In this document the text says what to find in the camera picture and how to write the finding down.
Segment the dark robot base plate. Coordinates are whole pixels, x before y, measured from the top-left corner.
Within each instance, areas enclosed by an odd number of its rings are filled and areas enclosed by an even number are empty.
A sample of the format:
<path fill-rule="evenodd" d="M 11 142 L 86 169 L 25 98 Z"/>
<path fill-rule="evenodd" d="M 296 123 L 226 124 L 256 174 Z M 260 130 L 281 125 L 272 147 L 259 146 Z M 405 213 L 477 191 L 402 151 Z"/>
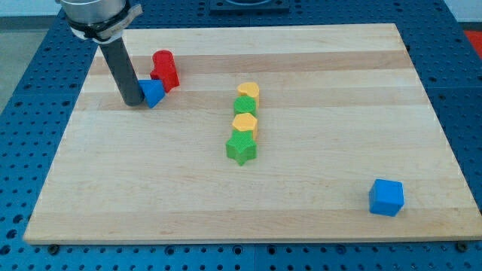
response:
<path fill-rule="evenodd" d="M 229 12 L 287 12 L 290 9 L 289 0 L 209 0 L 210 14 L 224 14 Z"/>

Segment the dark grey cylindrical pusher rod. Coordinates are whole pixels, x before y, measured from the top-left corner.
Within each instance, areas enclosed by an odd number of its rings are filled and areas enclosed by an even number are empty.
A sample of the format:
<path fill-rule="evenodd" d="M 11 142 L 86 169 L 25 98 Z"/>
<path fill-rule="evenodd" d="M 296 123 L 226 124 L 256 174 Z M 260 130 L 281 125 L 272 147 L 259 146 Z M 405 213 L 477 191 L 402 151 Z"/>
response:
<path fill-rule="evenodd" d="M 99 47 L 124 103 L 128 106 L 142 104 L 145 96 L 123 39 L 118 38 Z"/>

